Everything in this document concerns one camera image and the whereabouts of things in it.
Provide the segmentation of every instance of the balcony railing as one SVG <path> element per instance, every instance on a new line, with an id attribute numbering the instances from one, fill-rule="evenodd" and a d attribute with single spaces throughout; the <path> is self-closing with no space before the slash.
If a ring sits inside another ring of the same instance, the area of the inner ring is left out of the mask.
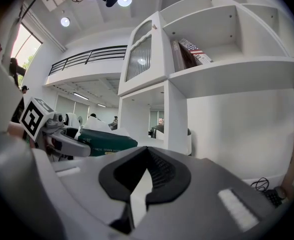
<path id="1" fill-rule="evenodd" d="M 58 71 L 63 71 L 64 69 L 75 65 L 87 64 L 88 62 L 109 59 L 123 60 L 126 54 L 126 50 L 127 45 L 117 45 L 78 53 L 57 63 L 54 63 L 52 65 L 49 75 L 52 75 L 53 73 Z"/>

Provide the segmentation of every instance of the american flag book cover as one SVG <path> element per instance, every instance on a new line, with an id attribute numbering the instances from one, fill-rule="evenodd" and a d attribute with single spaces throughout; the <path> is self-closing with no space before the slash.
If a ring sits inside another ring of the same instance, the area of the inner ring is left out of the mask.
<path id="1" fill-rule="evenodd" d="M 187 39 L 183 38 L 179 41 L 179 43 L 186 49 L 188 49 L 191 54 L 193 54 L 196 59 L 201 63 L 201 65 L 213 62 L 207 54 L 205 54 L 202 50 L 200 50 L 193 43 L 189 42 Z"/>

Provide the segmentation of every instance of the book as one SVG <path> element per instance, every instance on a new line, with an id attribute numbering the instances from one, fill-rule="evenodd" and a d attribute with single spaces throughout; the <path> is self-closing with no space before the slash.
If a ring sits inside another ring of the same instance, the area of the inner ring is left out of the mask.
<path id="1" fill-rule="evenodd" d="M 200 50 L 197 46 L 195 46 L 187 39 L 183 38 L 179 41 L 179 43 L 186 49 L 188 49 L 188 51 L 190 51 L 196 57 L 200 65 L 213 62 L 212 59 L 205 52 Z"/>
<path id="2" fill-rule="evenodd" d="M 182 46 L 178 40 L 171 42 L 175 72 L 197 66 L 197 61 L 192 53 Z"/>

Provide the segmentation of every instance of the white shelving unit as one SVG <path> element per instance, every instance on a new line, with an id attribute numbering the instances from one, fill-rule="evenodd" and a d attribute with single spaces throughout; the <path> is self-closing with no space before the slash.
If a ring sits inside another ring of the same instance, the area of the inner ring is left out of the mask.
<path id="1" fill-rule="evenodd" d="M 120 127 L 140 146 L 186 154 L 187 99 L 294 88 L 290 17 L 266 0 L 182 0 L 155 13 L 129 40 L 118 93 Z M 156 26 L 143 33 L 149 21 Z M 129 69 L 130 60 L 145 59 L 133 50 L 147 37 L 151 67 L 126 80 L 135 69 Z M 214 62 L 175 72 L 170 42 L 182 38 Z M 164 141 L 147 135 L 150 107 L 160 105 L 165 109 Z"/>

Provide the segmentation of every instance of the white ceiling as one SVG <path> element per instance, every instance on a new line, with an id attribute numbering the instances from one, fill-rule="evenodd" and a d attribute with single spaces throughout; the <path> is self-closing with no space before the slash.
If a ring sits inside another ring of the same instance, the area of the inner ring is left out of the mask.
<path id="1" fill-rule="evenodd" d="M 106 7 L 102 0 L 83 0 L 75 3 L 65 0 L 54 10 L 49 11 L 42 0 L 37 0 L 31 8 L 32 13 L 62 44 L 101 31 L 135 27 L 145 18 L 180 0 L 132 0 L 128 7 L 116 3 Z M 62 17 L 70 19 L 70 26 L 60 24 Z"/>
<path id="2" fill-rule="evenodd" d="M 65 82 L 52 86 L 54 90 L 73 97 L 73 93 L 78 93 L 95 104 L 102 104 L 109 108 L 119 106 L 117 96 L 119 88 L 119 78 L 100 78 L 91 81 Z"/>

